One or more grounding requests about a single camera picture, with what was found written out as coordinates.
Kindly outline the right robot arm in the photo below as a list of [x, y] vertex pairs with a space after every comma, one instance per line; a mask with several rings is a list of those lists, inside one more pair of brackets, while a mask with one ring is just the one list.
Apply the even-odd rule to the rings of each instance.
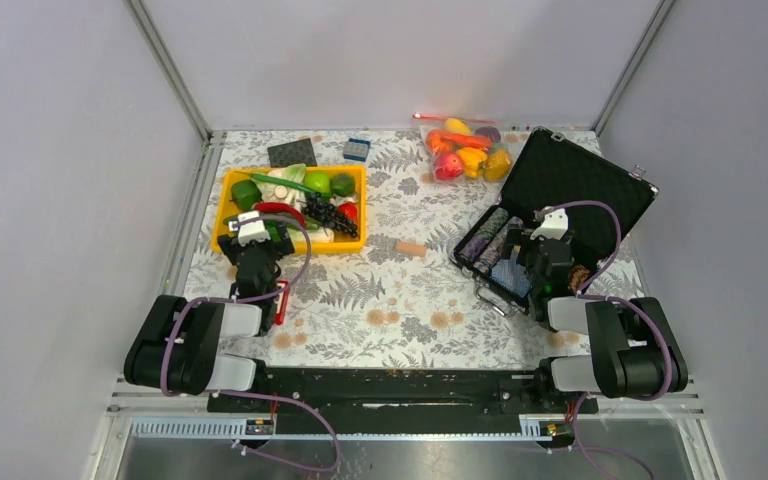
[[540, 362], [533, 386], [537, 405], [557, 412], [573, 393], [652, 400], [684, 390], [689, 373], [660, 302], [581, 292], [589, 272], [574, 262], [570, 238], [531, 238], [528, 230], [511, 227], [505, 244], [510, 264], [523, 268], [531, 285], [535, 320], [589, 339], [587, 355]]

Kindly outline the yellow fake lemon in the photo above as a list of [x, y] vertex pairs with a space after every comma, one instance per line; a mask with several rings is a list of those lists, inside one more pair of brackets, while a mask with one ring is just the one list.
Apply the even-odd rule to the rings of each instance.
[[457, 135], [472, 135], [471, 128], [462, 120], [454, 117], [447, 118], [443, 123], [443, 129]]

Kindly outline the purple fake onion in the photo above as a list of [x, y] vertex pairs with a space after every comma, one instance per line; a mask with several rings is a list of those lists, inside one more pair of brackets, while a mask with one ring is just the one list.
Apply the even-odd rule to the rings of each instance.
[[475, 130], [475, 135], [489, 139], [492, 143], [499, 143], [502, 141], [501, 132], [494, 126], [485, 125]]

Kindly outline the clear zip top bag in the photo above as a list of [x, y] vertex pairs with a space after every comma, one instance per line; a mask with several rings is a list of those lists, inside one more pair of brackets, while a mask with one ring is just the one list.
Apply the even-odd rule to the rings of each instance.
[[412, 119], [431, 160], [438, 182], [499, 182], [513, 168], [508, 143], [495, 121], [416, 112]]

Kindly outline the red fake apple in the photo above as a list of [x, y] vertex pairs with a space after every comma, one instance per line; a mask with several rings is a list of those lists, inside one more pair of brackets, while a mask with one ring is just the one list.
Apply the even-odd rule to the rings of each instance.
[[461, 176], [463, 171], [463, 160], [453, 152], [439, 154], [432, 164], [434, 178], [438, 181], [454, 180]]

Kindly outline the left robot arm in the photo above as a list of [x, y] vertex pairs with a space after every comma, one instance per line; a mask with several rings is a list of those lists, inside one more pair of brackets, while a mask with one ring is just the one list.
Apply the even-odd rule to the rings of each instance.
[[245, 410], [264, 407], [271, 387], [255, 374], [257, 362], [222, 360], [219, 343], [228, 336], [258, 337], [274, 325], [279, 298], [289, 287], [280, 279], [279, 262], [295, 251], [289, 230], [297, 224], [269, 215], [219, 236], [221, 252], [236, 269], [228, 294], [193, 300], [158, 296], [126, 355], [126, 382], [170, 394], [232, 389]]

